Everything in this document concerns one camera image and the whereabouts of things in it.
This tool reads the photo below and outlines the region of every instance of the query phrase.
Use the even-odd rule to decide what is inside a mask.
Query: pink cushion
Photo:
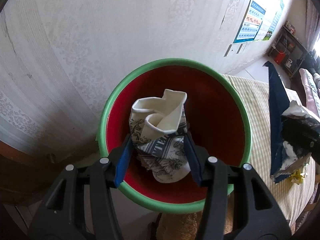
[[[313,81],[313,76],[304,68],[301,68],[299,73],[306,93],[307,108],[320,117],[320,98],[318,96],[316,84]]]

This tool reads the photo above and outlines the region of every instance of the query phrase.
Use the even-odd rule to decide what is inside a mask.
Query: bucket
[[[139,98],[162,97],[165,89],[184,91],[185,114],[194,142],[226,164],[249,161],[251,130],[247,112],[232,85],[211,68],[188,59],[169,58],[147,63],[127,75],[103,109],[98,142],[101,157],[121,146],[129,131],[132,104]],[[207,188],[191,173],[174,183],[160,183],[136,158],[118,189],[135,203],[157,212],[192,213],[203,209]],[[233,185],[228,186],[228,194]]]

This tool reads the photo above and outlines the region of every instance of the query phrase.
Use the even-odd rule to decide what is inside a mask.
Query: poster
[[[234,43],[269,40],[283,8],[283,0],[251,0]]]

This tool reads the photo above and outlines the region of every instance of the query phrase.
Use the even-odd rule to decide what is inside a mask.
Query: window
[[[320,39],[316,42],[313,48],[316,50],[317,54],[320,55]]]

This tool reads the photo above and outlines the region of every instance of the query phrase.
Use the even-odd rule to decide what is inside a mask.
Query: yellow wrapper
[[[296,170],[293,174],[290,175],[289,179],[291,182],[296,183],[296,184],[302,184],[303,179],[307,176],[308,174],[306,172],[303,172],[303,168]]]

